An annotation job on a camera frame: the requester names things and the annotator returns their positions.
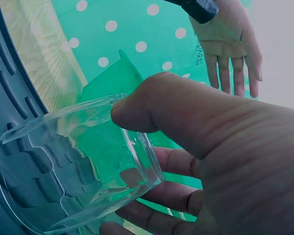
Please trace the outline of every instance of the fingernail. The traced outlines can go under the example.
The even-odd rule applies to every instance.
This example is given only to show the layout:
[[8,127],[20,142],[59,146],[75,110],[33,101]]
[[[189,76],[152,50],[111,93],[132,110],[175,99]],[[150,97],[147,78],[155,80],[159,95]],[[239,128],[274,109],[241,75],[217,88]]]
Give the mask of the fingernail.
[[111,112],[112,113],[116,112],[124,103],[125,103],[125,99],[121,99],[115,102],[114,105],[112,106]]

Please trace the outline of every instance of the gloved hand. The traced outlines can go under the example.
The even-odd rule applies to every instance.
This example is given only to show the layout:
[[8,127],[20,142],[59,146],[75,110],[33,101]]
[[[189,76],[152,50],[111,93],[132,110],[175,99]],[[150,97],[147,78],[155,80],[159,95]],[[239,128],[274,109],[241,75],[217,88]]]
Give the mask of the gloved hand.
[[250,94],[258,96],[257,81],[262,81],[262,55],[251,22],[239,0],[215,0],[219,13],[208,23],[191,24],[203,47],[210,84],[230,93],[229,58],[234,74],[234,94],[244,96],[244,61],[248,67]]

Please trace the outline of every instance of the wooden surface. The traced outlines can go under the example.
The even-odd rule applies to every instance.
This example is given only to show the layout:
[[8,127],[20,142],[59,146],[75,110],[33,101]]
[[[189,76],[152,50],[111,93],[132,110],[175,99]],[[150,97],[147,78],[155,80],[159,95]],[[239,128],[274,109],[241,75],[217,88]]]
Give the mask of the wooden surface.
[[51,0],[0,0],[22,63],[51,112],[76,103],[87,80]]

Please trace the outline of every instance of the clear plastic cup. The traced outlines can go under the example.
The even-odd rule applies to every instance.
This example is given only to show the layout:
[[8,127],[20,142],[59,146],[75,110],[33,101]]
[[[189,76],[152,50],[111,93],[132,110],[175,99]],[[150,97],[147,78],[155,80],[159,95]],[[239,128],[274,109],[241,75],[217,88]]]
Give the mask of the clear plastic cup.
[[123,97],[49,113],[0,138],[0,189],[27,228],[65,233],[116,211],[164,180],[146,134],[111,120],[114,102]]

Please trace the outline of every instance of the hand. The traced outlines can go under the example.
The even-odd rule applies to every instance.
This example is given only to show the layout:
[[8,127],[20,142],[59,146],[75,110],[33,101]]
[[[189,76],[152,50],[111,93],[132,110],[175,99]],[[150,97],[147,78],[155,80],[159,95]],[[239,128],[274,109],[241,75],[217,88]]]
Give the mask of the hand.
[[262,55],[251,22],[239,0],[215,0],[219,13],[208,23],[191,24],[204,50],[210,84],[219,88],[217,63],[221,89],[231,93],[229,58],[234,70],[234,94],[245,95],[244,60],[248,68],[250,95],[258,96],[258,82],[262,81]]
[[[186,222],[133,202],[118,214],[155,235],[294,235],[294,110],[161,73],[112,112],[119,126],[163,131],[184,150],[157,148],[162,168],[203,191],[164,182],[144,197],[198,214]],[[129,235],[116,224],[102,235]]]

